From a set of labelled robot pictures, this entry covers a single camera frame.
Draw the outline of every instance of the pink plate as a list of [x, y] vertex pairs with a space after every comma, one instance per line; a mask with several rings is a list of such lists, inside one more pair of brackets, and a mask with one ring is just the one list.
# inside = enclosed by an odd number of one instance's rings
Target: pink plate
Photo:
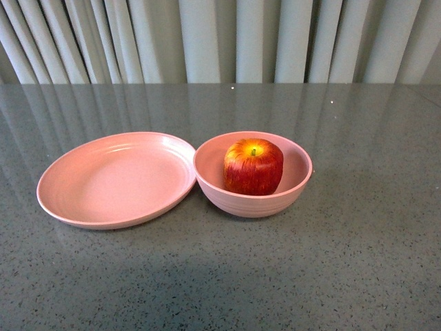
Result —
[[80, 228], [140, 224], [192, 189], [194, 152], [186, 141], [157, 132], [97, 139], [57, 159], [41, 176], [37, 198], [47, 213]]

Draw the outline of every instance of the table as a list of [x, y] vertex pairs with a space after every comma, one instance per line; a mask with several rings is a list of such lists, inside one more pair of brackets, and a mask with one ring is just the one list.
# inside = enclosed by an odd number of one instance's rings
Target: table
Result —
[[[441, 87], [0, 86], [0, 329], [441, 330]], [[35, 194], [58, 157], [120, 132], [195, 148], [237, 130], [308, 151], [264, 219], [198, 184], [153, 221], [84, 230]]]

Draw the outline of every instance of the bowl rim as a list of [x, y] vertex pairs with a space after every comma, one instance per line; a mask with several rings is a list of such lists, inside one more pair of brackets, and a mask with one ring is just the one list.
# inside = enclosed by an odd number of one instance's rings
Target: bowl rim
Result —
[[[231, 134], [242, 134], [242, 133], [243, 134], [265, 134], [265, 135], [268, 135], [268, 136], [273, 136], [273, 137], [277, 137], [279, 139], [286, 140], [286, 141], [290, 142], [291, 144], [294, 144], [301, 151], [302, 155], [304, 157], [306, 157], [307, 164], [309, 166], [308, 173], [305, 176], [305, 178], [299, 184], [297, 184], [293, 188], [290, 188], [289, 190], [286, 190], [286, 191], [283, 191], [283, 192], [279, 192], [277, 194], [268, 194], [268, 195], [248, 195], [248, 194], [234, 193], [234, 192], [230, 192], [228, 190], [224, 190], [223, 188], [218, 188], [217, 186], [215, 186], [215, 185], [211, 184], [210, 182], [208, 182], [205, 178], [203, 178], [201, 176], [201, 174], [199, 173], [198, 169], [196, 168], [196, 157], [198, 156], [199, 151], [202, 149], [203, 146], [207, 145], [212, 140], [215, 140], [215, 139], [223, 137], [223, 136], [229, 136]], [[312, 171], [313, 171], [313, 165], [312, 165], [311, 157], [308, 155], [307, 151], [302, 146], [297, 144], [295, 141], [292, 141], [291, 139], [279, 136], [278, 134], [274, 134], [274, 133], [270, 133], [270, 132], [263, 132], [263, 131], [232, 131], [232, 132], [227, 132], [227, 133], [224, 133], [224, 134], [219, 134], [219, 135], [217, 135], [215, 137], [212, 137], [212, 138], [206, 140], [202, 145], [200, 145], [196, 149], [196, 151], [194, 153], [194, 156], [193, 156], [193, 168], [194, 168], [194, 171], [196, 173], [196, 178], [198, 180], [200, 179], [205, 185], [208, 185], [209, 187], [211, 187], [211, 188], [213, 188], [215, 190], [218, 190], [218, 191], [220, 191], [222, 193], [231, 195], [233, 197], [255, 199], [255, 200], [274, 199], [274, 198], [277, 198], [277, 197], [285, 196], [285, 195], [287, 195], [287, 194], [289, 194], [289, 193], [291, 193], [293, 191], [296, 191], [299, 188], [301, 188], [302, 186], [304, 186], [306, 184], [306, 182], [308, 182], [309, 178], [311, 178]]]

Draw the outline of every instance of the white curtain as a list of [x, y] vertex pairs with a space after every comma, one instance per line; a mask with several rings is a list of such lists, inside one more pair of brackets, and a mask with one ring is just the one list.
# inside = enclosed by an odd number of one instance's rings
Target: white curtain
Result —
[[0, 1], [0, 83], [441, 83], [441, 0]]

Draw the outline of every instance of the curtain fold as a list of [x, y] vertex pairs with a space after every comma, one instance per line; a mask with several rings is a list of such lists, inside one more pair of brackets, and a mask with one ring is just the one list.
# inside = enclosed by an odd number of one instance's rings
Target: curtain fold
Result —
[[0, 2], [0, 83], [441, 83], [440, 0]]

